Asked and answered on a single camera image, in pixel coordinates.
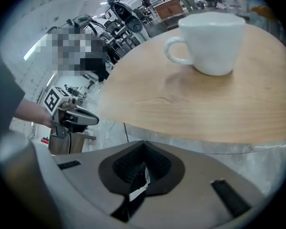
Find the round tabletop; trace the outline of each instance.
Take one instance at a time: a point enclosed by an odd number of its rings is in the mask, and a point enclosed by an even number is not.
[[[124,56],[104,84],[102,117],[193,140],[262,143],[286,139],[286,47],[246,25],[232,73],[214,77],[169,61],[165,32]],[[188,57],[184,44],[171,54]]]

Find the cup handle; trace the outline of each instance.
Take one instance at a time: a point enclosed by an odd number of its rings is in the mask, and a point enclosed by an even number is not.
[[[193,64],[193,62],[191,60],[179,59],[179,58],[173,57],[169,53],[169,49],[170,49],[171,45],[173,45],[174,43],[177,43],[177,42],[185,43],[185,39],[182,37],[179,37],[179,36],[174,36],[174,37],[171,37],[170,39],[168,39],[166,41],[165,46],[164,46],[164,53],[165,53],[166,57],[174,63],[184,64],[184,65]]]

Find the black sleeve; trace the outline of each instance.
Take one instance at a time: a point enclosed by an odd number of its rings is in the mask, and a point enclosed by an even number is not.
[[[24,91],[15,83],[12,73],[0,57],[0,135],[9,129]]]

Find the coffee cup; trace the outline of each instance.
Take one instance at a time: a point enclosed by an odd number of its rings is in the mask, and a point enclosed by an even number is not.
[[[192,14],[178,21],[182,37],[171,37],[165,43],[166,57],[177,64],[193,65],[207,75],[230,73],[238,57],[245,32],[245,20],[229,13]],[[172,56],[172,44],[185,43],[190,59]]]

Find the exercise machine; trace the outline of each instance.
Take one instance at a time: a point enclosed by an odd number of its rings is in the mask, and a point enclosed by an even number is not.
[[[143,23],[129,6],[116,0],[108,0],[108,4],[116,17],[125,24],[140,43],[150,39]]]

